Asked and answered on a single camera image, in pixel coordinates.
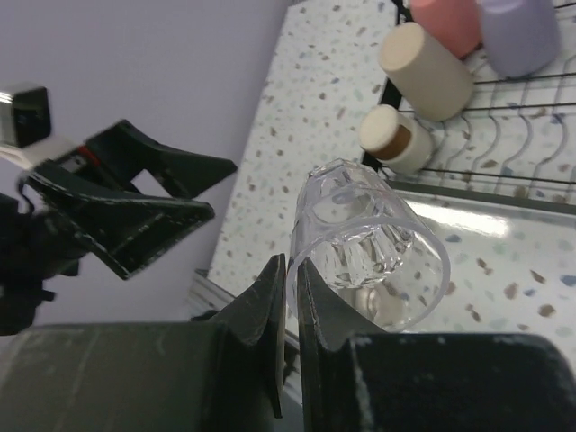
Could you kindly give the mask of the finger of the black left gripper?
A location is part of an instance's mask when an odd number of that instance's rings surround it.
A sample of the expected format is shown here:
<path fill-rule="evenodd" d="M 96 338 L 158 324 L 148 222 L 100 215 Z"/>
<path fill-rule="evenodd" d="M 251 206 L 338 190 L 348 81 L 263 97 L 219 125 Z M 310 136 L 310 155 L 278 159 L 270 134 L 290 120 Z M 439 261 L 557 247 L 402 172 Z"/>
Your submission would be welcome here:
<path fill-rule="evenodd" d="M 194 198 L 237 171 L 229 159 L 163 145 L 126 120 L 89 138 L 85 148 L 115 185 L 130 192 L 136 190 L 132 180 L 147 171 L 169 195 Z"/>

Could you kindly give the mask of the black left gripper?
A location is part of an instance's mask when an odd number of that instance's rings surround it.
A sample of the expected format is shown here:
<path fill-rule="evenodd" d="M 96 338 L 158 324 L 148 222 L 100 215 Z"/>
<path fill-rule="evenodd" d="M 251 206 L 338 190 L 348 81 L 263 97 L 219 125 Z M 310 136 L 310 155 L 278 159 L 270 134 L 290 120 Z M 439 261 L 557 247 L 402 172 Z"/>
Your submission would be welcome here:
<path fill-rule="evenodd" d="M 1 196 L 1 334 L 30 327 L 56 294 L 43 283 L 76 276 L 80 260 L 96 255 L 127 280 L 213 219 L 206 202 L 112 190 L 59 166 L 37 166 L 26 184 L 50 207 L 19 212 Z"/>

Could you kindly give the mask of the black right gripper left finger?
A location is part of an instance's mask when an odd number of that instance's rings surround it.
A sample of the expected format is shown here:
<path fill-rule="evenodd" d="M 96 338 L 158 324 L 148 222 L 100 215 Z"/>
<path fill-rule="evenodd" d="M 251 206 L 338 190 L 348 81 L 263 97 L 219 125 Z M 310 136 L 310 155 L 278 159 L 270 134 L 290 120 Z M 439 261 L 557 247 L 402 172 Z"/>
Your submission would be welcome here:
<path fill-rule="evenodd" d="M 264 356 L 207 320 L 31 328 L 1 355 L 4 431 L 270 431 Z"/>

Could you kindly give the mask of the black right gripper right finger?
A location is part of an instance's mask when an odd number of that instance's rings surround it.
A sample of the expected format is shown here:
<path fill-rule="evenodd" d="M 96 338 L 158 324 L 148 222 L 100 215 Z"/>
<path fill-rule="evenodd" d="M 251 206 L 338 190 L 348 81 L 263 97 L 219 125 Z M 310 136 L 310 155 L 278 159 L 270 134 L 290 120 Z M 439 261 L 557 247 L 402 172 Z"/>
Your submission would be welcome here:
<path fill-rule="evenodd" d="M 297 276 L 308 431 L 572 431 L 575 379 L 546 338 L 388 333 L 325 283 Z"/>

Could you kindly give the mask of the clear glass cup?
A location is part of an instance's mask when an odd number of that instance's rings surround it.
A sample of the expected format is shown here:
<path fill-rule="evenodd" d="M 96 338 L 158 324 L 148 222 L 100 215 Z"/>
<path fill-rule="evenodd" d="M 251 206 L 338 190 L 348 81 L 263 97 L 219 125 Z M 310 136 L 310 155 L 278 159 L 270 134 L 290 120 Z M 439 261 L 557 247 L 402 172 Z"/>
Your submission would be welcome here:
<path fill-rule="evenodd" d="M 298 196 L 286 281 L 292 315 L 305 259 L 340 298 L 391 332 L 429 315 L 451 279 L 433 231 L 373 169 L 343 159 L 310 171 Z"/>

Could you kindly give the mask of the steel cup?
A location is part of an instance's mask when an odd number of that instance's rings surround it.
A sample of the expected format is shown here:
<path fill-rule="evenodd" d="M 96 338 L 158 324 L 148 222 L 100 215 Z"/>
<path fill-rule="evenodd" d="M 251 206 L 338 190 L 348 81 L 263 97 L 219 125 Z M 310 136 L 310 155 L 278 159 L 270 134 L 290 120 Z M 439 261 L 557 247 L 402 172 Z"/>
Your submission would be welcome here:
<path fill-rule="evenodd" d="M 432 136 L 424 127 L 387 104 L 375 106 L 364 117 L 359 142 L 365 153 L 403 175 L 422 169 L 434 150 Z"/>

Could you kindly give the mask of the beige plastic cup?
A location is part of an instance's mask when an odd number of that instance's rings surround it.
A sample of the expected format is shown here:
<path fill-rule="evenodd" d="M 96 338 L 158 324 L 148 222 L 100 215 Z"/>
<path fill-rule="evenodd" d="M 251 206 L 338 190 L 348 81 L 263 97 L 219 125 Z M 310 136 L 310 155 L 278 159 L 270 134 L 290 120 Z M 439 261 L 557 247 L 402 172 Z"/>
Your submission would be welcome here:
<path fill-rule="evenodd" d="M 426 120 L 451 119 L 472 98 L 469 69 L 416 22 L 398 25 L 385 36 L 378 61 L 414 112 Z"/>

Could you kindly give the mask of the pink plastic cup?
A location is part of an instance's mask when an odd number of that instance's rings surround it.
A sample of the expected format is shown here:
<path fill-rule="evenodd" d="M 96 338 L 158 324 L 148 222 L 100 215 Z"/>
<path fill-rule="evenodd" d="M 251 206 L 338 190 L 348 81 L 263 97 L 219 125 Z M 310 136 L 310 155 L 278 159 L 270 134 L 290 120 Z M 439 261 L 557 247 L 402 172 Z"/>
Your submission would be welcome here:
<path fill-rule="evenodd" d="M 478 6 L 474 0 L 409 1 L 413 21 L 459 59 L 482 44 Z"/>

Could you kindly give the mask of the lilac plastic cup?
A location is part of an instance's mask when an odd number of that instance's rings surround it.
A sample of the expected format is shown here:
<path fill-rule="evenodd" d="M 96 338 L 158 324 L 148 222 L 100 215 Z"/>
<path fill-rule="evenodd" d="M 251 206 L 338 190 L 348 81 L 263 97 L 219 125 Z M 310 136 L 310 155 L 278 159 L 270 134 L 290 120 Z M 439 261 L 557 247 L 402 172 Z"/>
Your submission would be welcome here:
<path fill-rule="evenodd" d="M 528 76 L 558 56 L 561 35 L 551 1 L 489 0 L 477 7 L 483 47 L 499 76 Z"/>

